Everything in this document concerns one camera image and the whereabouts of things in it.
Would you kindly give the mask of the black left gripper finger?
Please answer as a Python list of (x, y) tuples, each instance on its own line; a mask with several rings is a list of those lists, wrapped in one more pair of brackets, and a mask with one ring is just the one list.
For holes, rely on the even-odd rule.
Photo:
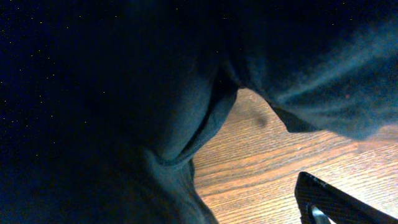
[(308, 172), (300, 172), (295, 198), (302, 224), (397, 224), (397, 219), (344, 193)]

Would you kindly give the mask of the black Nike t-shirt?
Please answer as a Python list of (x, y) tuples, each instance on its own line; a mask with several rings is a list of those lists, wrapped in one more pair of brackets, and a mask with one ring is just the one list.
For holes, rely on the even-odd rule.
[(291, 133), (397, 122), (396, 1), (1, 2), (1, 222), (215, 223), (193, 157), (238, 90)]

